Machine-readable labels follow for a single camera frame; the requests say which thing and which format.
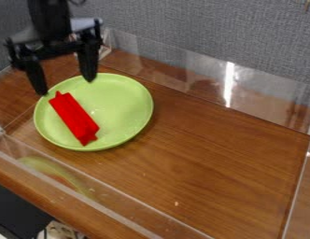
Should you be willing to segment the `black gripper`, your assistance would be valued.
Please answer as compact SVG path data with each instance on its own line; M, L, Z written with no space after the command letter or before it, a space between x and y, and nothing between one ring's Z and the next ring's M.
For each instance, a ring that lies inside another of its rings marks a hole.
M25 71L29 84L39 95L48 93L45 75L39 61L75 53L85 81L91 82L96 78L99 48L103 43L101 25L100 18L71 18L69 32L63 36L40 36L35 26L29 25L5 39L9 64Z

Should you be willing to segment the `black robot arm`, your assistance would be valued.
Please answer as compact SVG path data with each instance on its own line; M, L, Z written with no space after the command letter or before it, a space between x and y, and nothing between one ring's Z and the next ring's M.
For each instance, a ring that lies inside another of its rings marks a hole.
M99 50L103 45L100 18L73 18L68 3L80 6L85 0L28 0L31 25L5 39L9 64L25 72L39 95L48 93L40 62L76 54L81 76L96 78Z

